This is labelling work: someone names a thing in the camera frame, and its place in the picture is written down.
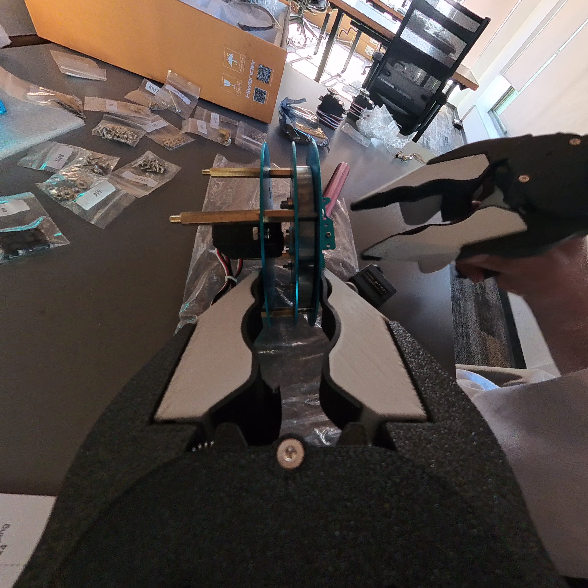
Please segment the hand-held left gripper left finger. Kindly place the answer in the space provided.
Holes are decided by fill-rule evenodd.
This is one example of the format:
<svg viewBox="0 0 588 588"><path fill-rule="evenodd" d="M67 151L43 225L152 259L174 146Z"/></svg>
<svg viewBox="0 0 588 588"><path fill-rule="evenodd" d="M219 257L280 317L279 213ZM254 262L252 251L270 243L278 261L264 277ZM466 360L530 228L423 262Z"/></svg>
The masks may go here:
<svg viewBox="0 0 588 588"><path fill-rule="evenodd" d="M166 388L156 422L211 422L240 396L262 402L265 386L253 342L262 323L260 271L254 271L198 319Z"/></svg>

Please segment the black servo with silver horn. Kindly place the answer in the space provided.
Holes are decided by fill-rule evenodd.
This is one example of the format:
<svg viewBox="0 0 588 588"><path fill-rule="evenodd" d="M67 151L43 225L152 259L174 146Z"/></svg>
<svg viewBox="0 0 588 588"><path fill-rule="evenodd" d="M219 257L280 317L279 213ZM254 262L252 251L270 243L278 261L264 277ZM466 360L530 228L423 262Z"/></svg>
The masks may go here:
<svg viewBox="0 0 588 588"><path fill-rule="evenodd" d="M397 290L376 264L368 264L346 282L350 288L375 308L380 308Z"/></svg>

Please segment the blue robot arm turntable base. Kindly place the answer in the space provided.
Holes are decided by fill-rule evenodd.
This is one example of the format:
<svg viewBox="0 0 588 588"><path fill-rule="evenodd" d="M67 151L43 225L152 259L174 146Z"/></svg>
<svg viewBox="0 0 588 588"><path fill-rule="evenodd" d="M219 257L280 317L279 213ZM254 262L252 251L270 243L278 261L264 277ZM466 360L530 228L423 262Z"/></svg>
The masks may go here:
<svg viewBox="0 0 588 588"><path fill-rule="evenodd" d="M212 241L221 257L261 262L262 315L307 317L314 325L323 293L325 251L335 247L334 226L323 197L318 147L312 141L305 162L298 163L296 144L290 166L272 168L269 147L261 148L259 168L210 168L204 175L259 182L259 205L252 210L182 212L171 223L212 227Z"/></svg>

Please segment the person's right forearm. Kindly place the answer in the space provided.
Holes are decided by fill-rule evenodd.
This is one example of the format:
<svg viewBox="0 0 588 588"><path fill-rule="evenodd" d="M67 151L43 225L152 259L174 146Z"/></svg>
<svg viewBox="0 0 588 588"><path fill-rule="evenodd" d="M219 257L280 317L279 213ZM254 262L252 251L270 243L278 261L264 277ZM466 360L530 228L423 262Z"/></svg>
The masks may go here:
<svg viewBox="0 0 588 588"><path fill-rule="evenodd" d="M562 375L587 369L587 243L569 240L562 247L577 263L573 282L558 298L524 300Z"/></svg>

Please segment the person's right hand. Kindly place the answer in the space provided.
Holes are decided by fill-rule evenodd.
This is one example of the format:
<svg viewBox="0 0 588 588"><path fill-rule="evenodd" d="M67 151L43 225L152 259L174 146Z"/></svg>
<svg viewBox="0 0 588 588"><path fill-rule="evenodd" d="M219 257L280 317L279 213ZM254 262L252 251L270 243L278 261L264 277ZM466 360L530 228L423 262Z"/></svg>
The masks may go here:
<svg viewBox="0 0 588 588"><path fill-rule="evenodd" d="M545 254L524 258L480 255L456 262L456 269L474 283L481 282L488 272L496 274L503 290L526 300L558 298L573 282L577 263L562 247Z"/></svg>

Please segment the crumpled clear plastic wrap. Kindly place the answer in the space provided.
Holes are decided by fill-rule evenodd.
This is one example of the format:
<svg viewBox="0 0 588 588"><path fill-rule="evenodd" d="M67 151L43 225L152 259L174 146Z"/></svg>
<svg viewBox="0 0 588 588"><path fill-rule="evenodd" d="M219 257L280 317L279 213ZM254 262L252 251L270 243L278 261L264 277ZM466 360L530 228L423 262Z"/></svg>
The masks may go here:
<svg viewBox="0 0 588 588"><path fill-rule="evenodd" d="M397 152L410 142L410 137L401 134L385 106L365 109L357 120L356 127L380 151Z"/></svg>

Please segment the large clear plastic bag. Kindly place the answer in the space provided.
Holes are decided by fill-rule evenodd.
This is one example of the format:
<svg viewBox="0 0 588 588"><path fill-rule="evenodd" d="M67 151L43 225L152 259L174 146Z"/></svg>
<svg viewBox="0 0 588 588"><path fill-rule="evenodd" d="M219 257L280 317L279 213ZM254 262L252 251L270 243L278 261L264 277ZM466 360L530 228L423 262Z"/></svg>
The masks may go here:
<svg viewBox="0 0 588 588"><path fill-rule="evenodd" d="M204 211L259 209L259 180L205 179L209 181ZM272 192L277 206L290 195L289 181L273 180ZM336 247L325 252L326 268L346 282L359 271L359 267L348 207L342 195L334 204L331 219ZM224 285L224 269L213 250L211 227L198 227L177 330L194 324ZM276 293L281 302L291 306L285 298L290 271L276 267L275 275ZM254 342L254 349L265 382L273 389L280 388L280 435L293 433L303 437L308 445L334 446L341 430L325 415L319 402L322 359L329 344L322 330L321 313L319 310L313 326L306 315L299 315L296 325L292 318L276 318L269 327L264 320L263 331Z"/></svg>

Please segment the background window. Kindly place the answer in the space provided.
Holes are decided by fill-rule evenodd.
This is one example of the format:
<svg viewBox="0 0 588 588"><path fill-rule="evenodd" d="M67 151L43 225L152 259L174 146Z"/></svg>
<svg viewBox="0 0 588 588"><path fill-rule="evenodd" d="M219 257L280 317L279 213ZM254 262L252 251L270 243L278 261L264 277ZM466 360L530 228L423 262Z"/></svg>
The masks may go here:
<svg viewBox="0 0 588 588"><path fill-rule="evenodd" d="M488 114L495 125L500 126L501 128L504 127L504 123L500 117L506 108L516 99L518 94L519 92L510 85L489 109Z"/></svg>

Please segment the small flat clear bag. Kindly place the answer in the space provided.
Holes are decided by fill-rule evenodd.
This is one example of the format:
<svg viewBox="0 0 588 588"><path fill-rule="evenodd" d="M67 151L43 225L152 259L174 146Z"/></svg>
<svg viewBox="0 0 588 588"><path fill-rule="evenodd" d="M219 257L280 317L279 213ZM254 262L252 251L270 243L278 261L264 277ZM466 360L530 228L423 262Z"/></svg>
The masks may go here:
<svg viewBox="0 0 588 588"><path fill-rule="evenodd" d="M354 141L361 144L364 147L371 145L371 140L362 135L353 125L350 123L344 123L340 129L342 132L351 137Z"/></svg>

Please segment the pink screwdriver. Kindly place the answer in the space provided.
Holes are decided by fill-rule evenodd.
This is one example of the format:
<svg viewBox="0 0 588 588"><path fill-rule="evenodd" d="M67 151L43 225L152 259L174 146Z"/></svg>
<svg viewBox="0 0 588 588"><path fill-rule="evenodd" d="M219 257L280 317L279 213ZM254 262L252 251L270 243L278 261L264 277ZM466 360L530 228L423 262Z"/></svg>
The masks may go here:
<svg viewBox="0 0 588 588"><path fill-rule="evenodd" d="M339 163L326 187L323 189L322 198L325 209L325 217L330 218L334 210L337 199L339 198L344 184L348 178L350 167L347 163Z"/></svg>

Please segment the dark shiny parts bag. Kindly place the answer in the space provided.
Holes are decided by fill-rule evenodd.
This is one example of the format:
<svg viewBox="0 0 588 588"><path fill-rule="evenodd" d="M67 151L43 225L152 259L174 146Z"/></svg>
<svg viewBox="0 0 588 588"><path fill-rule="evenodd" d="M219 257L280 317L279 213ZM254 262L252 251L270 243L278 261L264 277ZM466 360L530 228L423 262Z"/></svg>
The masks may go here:
<svg viewBox="0 0 588 588"><path fill-rule="evenodd" d="M279 105L279 124L286 137L301 145L308 145L311 141L318 147L330 150L329 138L320 127L319 119L312 111L302 104L306 99L291 99L286 97Z"/></svg>

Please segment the background cardboard box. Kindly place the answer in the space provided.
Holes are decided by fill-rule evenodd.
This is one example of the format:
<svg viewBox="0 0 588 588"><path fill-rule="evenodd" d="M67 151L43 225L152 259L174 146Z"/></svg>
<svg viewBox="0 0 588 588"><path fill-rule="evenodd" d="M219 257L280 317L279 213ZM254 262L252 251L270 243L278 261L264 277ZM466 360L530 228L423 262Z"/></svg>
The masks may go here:
<svg viewBox="0 0 588 588"><path fill-rule="evenodd" d="M336 40L352 48L354 53L368 60L373 59L374 53L380 48L380 43L349 25L340 27Z"/></svg>

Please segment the person's white shirt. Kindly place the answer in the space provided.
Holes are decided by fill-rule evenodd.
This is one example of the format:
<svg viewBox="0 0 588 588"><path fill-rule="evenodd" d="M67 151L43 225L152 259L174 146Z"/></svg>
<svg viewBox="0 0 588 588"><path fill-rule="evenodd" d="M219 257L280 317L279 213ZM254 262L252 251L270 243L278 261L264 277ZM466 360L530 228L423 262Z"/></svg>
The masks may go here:
<svg viewBox="0 0 588 588"><path fill-rule="evenodd" d="M456 380L506 454L556 568L587 578L587 369L456 365Z"/></svg>

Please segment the white instruction sheet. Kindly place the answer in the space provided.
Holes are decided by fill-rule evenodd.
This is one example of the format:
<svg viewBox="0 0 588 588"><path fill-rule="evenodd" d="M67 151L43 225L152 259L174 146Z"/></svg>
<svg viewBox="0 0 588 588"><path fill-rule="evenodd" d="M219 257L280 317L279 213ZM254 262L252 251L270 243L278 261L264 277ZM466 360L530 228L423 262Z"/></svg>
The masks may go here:
<svg viewBox="0 0 588 588"><path fill-rule="evenodd" d="M31 558L54 496L1 494L1 587L12 587Z"/></svg>

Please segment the white foam sheet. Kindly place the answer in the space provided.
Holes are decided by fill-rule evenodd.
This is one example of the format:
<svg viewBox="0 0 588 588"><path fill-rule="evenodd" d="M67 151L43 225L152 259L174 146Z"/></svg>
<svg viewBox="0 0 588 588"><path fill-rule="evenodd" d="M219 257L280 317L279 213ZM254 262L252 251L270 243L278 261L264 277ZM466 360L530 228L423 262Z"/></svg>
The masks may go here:
<svg viewBox="0 0 588 588"><path fill-rule="evenodd" d="M1 68L1 159L84 126L76 97L26 82Z"/></svg>

